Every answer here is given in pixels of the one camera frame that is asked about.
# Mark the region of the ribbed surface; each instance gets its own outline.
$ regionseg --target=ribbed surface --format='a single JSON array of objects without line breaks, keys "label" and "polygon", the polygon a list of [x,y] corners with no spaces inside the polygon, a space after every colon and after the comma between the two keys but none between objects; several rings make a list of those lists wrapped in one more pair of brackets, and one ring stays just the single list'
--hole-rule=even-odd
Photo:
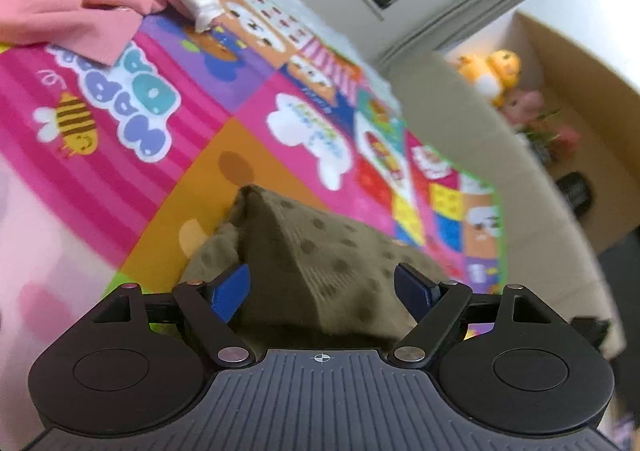
[{"label": "ribbed surface", "polygon": [[224,371],[188,414],[152,433],[91,439],[52,430],[34,451],[615,451],[593,431],[521,439],[469,422],[427,374],[374,351],[269,351]]}]

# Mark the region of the colorful play mat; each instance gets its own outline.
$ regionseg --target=colorful play mat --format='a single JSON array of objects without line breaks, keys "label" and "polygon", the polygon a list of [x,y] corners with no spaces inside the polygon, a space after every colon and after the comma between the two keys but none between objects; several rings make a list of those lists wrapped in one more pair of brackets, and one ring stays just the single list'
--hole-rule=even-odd
[{"label": "colorful play mat", "polygon": [[170,290],[242,185],[365,222],[476,291],[505,278],[491,187],[295,17],[221,2],[203,35],[146,18],[111,68],[0,47],[2,449],[37,433],[35,357],[119,283]]}]

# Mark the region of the plush toy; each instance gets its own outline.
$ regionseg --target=plush toy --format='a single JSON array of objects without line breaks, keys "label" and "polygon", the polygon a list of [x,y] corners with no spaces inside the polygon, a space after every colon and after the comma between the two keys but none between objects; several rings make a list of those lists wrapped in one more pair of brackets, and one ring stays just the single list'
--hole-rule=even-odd
[{"label": "plush toy", "polygon": [[514,129],[521,131],[545,109],[545,99],[540,92],[511,90],[504,96],[504,106],[500,113]]},{"label": "plush toy", "polygon": [[458,71],[494,106],[501,108],[504,93],[520,81],[520,58],[509,50],[498,50],[487,59],[462,56]]}]

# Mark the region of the pink striped pattern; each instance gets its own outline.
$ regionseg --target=pink striped pattern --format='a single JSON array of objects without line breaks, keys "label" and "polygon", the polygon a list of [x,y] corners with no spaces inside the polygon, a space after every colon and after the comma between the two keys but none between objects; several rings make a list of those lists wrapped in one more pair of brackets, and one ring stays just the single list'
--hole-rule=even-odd
[{"label": "pink striped pattern", "polygon": [[142,34],[135,42],[146,58],[180,92],[180,108],[169,118],[172,148],[155,164],[140,161],[120,144],[116,122],[105,110],[89,107],[96,122],[98,149],[65,158],[57,138],[40,143],[42,126],[33,119],[41,106],[57,107],[62,86],[45,86],[40,70],[54,70],[66,89],[82,98],[76,74],[58,66],[44,47],[14,48],[0,56],[0,151],[20,176],[79,238],[114,266],[120,266],[177,181],[228,120],[163,50]]}]

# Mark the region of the yellow plush toy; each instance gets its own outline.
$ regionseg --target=yellow plush toy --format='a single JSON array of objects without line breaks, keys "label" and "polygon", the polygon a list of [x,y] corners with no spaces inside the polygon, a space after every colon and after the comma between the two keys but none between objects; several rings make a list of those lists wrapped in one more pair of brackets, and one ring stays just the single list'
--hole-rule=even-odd
[{"label": "yellow plush toy", "polygon": [[485,60],[462,56],[458,71],[494,106],[501,108],[504,93],[520,81],[520,58],[509,50],[498,50]]}]

